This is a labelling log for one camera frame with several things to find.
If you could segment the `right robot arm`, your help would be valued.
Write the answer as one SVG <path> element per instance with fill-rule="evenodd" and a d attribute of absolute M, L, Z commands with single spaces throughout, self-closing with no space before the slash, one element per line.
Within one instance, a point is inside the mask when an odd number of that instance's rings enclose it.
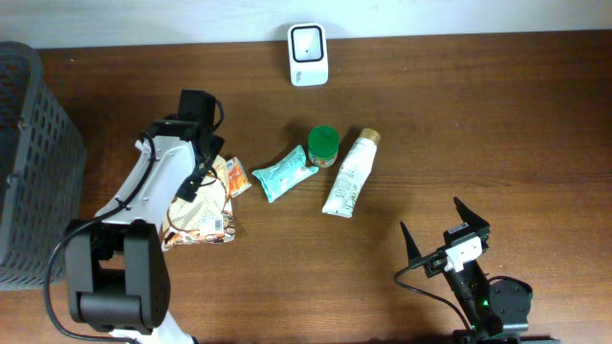
<path fill-rule="evenodd" d="M 459 198 L 453 202 L 462 223 L 445 231 L 445 244 L 428 255 L 421 254 L 405 223 L 400 223 L 408 264 L 395 273 L 396 285 L 453 309 L 464 325 L 452 333 L 453 343 L 556 343 L 550 336 L 525 334 L 529 330 L 533 288 L 510 276 L 485 274 L 477 259 L 489 248 L 491 225 Z M 400 281 L 403 274 L 418 268 L 428 278 L 442 274 L 458 304 Z"/>

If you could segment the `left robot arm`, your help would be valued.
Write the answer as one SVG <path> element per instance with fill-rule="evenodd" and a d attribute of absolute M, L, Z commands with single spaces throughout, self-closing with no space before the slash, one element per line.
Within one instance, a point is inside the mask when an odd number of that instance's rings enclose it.
<path fill-rule="evenodd" d="M 168 310 L 159 232 L 172 201 L 193 201 L 211 172 L 224 117 L 215 96 L 182 91 L 177 113 L 139 134 L 141 154 L 114 198 L 93 219 L 68 224 L 55 250 L 64 257 L 69 314 L 97 331 L 97 342 L 195 342 Z"/>

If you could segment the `glutinous rice bag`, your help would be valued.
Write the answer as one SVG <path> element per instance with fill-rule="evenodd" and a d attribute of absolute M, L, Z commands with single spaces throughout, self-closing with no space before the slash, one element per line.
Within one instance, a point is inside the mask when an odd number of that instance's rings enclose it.
<path fill-rule="evenodd" d="M 194 244 L 224 244 L 235 238 L 227 162 L 217 156 L 192 202 L 176 197 L 165 213 L 162 251 Z"/>

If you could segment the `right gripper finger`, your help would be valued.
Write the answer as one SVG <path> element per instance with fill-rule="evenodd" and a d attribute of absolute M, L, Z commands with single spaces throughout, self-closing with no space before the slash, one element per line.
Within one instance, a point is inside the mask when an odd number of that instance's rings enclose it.
<path fill-rule="evenodd" d="M 476 229 L 482 229 L 490 226 L 486 220 L 470 210 L 458 197 L 454 197 L 453 201 L 456 210 L 464 223 Z"/>
<path fill-rule="evenodd" d="M 408 258 L 408 264 L 410 266 L 420 266 L 423 262 L 423 257 L 418 249 L 415 241 L 413 240 L 406 224 L 400 222 L 401 230 L 404 235 L 406 253 Z"/>

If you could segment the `teal wipes packet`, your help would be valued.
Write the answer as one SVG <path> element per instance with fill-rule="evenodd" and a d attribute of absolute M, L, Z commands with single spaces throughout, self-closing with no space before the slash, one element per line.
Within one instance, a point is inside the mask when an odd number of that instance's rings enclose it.
<path fill-rule="evenodd" d="M 261 182 L 269 203 L 273 203 L 298 183 L 318 172 L 318 167 L 308 166 L 306 161 L 306 153 L 303 147 L 298 145 L 278 163 L 252 171 Z"/>

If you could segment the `white tube gold cap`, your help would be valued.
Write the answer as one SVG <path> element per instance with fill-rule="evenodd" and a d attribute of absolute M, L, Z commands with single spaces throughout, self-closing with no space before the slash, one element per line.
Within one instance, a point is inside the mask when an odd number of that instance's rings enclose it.
<path fill-rule="evenodd" d="M 364 128 L 342 162 L 330 194 L 322 208 L 327 215 L 351 218 L 361 189 L 372 171 L 381 135 Z"/>

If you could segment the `orange tissue packet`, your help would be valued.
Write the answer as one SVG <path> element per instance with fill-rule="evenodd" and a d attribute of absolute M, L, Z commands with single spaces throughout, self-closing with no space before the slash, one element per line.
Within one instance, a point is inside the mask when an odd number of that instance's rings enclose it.
<path fill-rule="evenodd" d="M 237 157 L 227 160 L 226 166 L 229 176 L 229 195 L 232 198 L 236 198 L 251 188 L 251 183 L 248 179 L 246 170 Z"/>

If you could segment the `green lid jar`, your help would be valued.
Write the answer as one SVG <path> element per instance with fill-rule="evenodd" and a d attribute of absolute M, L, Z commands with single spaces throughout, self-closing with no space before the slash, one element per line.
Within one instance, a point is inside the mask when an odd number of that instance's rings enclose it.
<path fill-rule="evenodd" d="M 317 167 L 331 167 L 339 153 L 339 134 L 326 125 L 315 127 L 308 136 L 308 157 Z"/>

